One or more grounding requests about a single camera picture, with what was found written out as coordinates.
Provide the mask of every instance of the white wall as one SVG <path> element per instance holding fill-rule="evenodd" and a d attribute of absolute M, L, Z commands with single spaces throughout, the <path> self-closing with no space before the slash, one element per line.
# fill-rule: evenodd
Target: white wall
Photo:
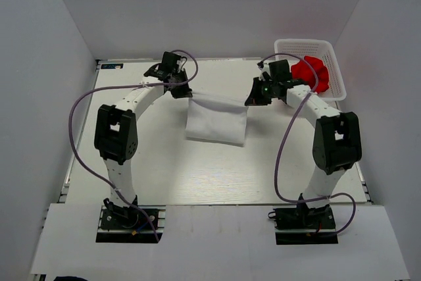
<path fill-rule="evenodd" d="M 15 281 L 26 280 L 59 197 L 68 112 L 92 86 L 95 61 L 62 0 L 0 4 L 0 280 Z"/>
<path fill-rule="evenodd" d="M 256 57 L 278 38 L 335 43 L 358 0 L 64 0 L 97 59 Z"/>
<path fill-rule="evenodd" d="M 411 280 L 421 280 L 420 50 L 421 0 L 360 0 L 335 46 L 342 106 L 360 118 L 362 171 Z"/>

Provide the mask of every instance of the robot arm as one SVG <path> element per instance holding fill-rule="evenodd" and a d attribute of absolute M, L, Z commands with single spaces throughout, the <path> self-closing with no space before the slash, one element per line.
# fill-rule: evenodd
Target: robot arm
<path fill-rule="evenodd" d="M 145 74 L 145 84 L 185 82 L 187 75 L 181 66 L 182 57 L 165 52 L 162 62 L 152 66 Z M 136 122 L 155 100 L 170 90 L 173 98 L 191 97 L 188 84 L 182 86 L 153 86 L 132 90 L 114 105 L 102 105 L 98 110 L 94 146 L 107 166 L 109 180 L 134 205 L 137 195 L 133 189 L 131 159 L 137 145 Z M 111 190 L 105 206 L 113 213 L 128 218 L 128 208 Z"/>
<path fill-rule="evenodd" d="M 269 71 L 262 69 L 253 79 L 253 87 L 245 105 L 268 105 L 273 98 L 298 108 L 310 92 L 303 80 L 294 80 L 286 60 L 269 63 Z M 314 127 L 312 155 L 316 166 L 309 185 L 299 199 L 331 196 L 339 179 L 361 158 L 359 122 L 355 113 L 343 113 L 312 94 L 301 109 L 301 114 Z M 331 212 L 329 200 L 297 205 L 303 222 L 309 215 Z"/>

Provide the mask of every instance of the white table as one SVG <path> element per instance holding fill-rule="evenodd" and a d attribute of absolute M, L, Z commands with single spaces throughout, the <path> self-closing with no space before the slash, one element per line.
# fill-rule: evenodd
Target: white table
<path fill-rule="evenodd" d="M 100 70 L 96 86 L 133 84 L 150 65 L 125 63 L 121 70 Z M 202 61 L 200 67 L 192 88 L 228 97 L 245 98 L 258 74 L 254 61 Z M 93 147 L 96 112 L 126 93 L 101 92 L 91 101 L 80 155 L 102 174 L 105 166 Z M 246 144 L 235 147 L 185 140 L 187 100 L 173 100 L 169 94 L 160 98 L 138 121 L 139 147 L 132 166 L 139 202 L 167 205 L 162 240 L 95 243 L 101 202 L 109 189 L 74 163 L 66 203 L 51 205 L 31 273 L 46 274 L 46 281 L 64 275 L 89 281 L 408 278 L 384 207 L 359 205 L 337 245 L 278 246 L 274 224 L 267 219 L 271 206 L 241 205 L 280 202 L 273 189 L 274 161 L 292 113 L 280 102 L 251 107 Z M 292 129 L 280 167 L 286 197 L 298 197 L 312 174 L 313 133 L 302 118 Z M 339 191 L 366 201 L 355 167 L 340 180 Z M 177 205 L 225 203 L 240 206 Z M 337 227 L 343 226 L 350 206 L 332 209 Z"/>
<path fill-rule="evenodd" d="M 154 63 L 124 63 L 122 69 L 101 69 L 96 88 L 134 84 Z M 186 64 L 193 74 L 192 62 Z M 256 61 L 199 61 L 199 75 L 191 82 L 195 91 L 245 99 L 259 75 Z M 112 105 L 129 90 L 94 94 L 80 140 L 83 160 L 100 174 L 105 165 L 93 146 L 97 110 Z M 186 140 L 187 99 L 169 93 L 158 99 L 137 122 L 139 146 L 133 157 L 134 189 L 140 205 L 177 204 L 278 204 L 274 192 L 274 162 L 293 109 L 281 101 L 267 107 L 250 107 L 244 147 Z M 313 168 L 311 154 L 314 129 L 298 118 L 281 159 L 280 191 L 290 199 L 306 188 Z M 360 176 L 354 166 L 339 181 L 336 192 L 348 192 L 365 202 Z M 105 183 L 75 162 L 70 172 L 66 203 L 100 203 L 109 195 Z M 333 202 L 349 202 L 338 197 Z"/>
<path fill-rule="evenodd" d="M 408 278 L 384 207 L 359 206 L 337 245 L 276 245 L 269 206 L 167 207 L 158 244 L 95 243 L 97 205 L 50 207 L 32 274 L 89 281 L 369 280 Z M 351 212 L 332 207 L 338 226 Z"/>

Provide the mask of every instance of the white cloth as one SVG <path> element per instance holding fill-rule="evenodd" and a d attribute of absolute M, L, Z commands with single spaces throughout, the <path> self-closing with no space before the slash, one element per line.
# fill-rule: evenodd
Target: white cloth
<path fill-rule="evenodd" d="M 193 92 L 189 99 L 186 136 L 243 145 L 247 109 L 244 100 Z"/>

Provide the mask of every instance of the white basket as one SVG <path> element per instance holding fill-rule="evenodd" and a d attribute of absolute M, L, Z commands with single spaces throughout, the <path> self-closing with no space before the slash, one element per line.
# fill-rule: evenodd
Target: white basket
<path fill-rule="evenodd" d="M 329 42 L 318 39 L 278 39 L 275 41 L 275 53 L 291 53 L 300 57 L 308 55 L 321 59 L 329 71 L 329 89 L 322 92 L 320 98 L 326 102 L 341 101 L 346 98 L 347 92 L 341 71 Z M 280 59 L 287 59 L 290 65 L 298 63 L 293 57 L 276 56 L 277 61 Z"/>

